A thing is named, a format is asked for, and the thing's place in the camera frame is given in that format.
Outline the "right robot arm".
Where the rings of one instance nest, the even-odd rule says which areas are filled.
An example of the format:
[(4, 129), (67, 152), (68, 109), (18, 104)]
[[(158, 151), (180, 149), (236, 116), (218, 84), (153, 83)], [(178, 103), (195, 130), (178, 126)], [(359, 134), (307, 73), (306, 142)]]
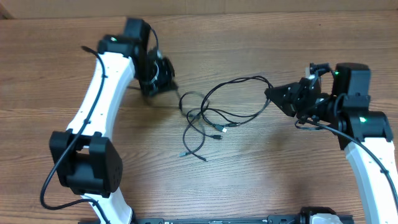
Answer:
[(299, 82), (265, 90), (298, 129), (338, 138), (356, 178), (367, 223), (397, 223), (393, 132), (382, 111), (371, 111), (370, 68), (361, 63), (311, 63)]

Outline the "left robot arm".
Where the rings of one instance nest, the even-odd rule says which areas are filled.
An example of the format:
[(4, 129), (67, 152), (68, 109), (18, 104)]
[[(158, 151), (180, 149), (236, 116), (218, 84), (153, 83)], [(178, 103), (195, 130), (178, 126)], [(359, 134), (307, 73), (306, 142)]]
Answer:
[[(134, 210), (120, 189), (123, 161), (113, 146), (114, 122), (124, 93), (133, 80), (144, 97), (178, 88), (175, 71), (158, 47), (148, 48), (155, 30), (144, 20), (128, 18), (121, 35), (105, 35), (95, 50), (96, 67), (82, 104), (64, 132), (54, 131), (49, 148), (54, 166), (40, 191), (48, 210), (60, 210), (88, 202), (97, 223), (136, 223)], [(45, 191), (53, 176), (81, 198), (64, 205), (45, 203)]]

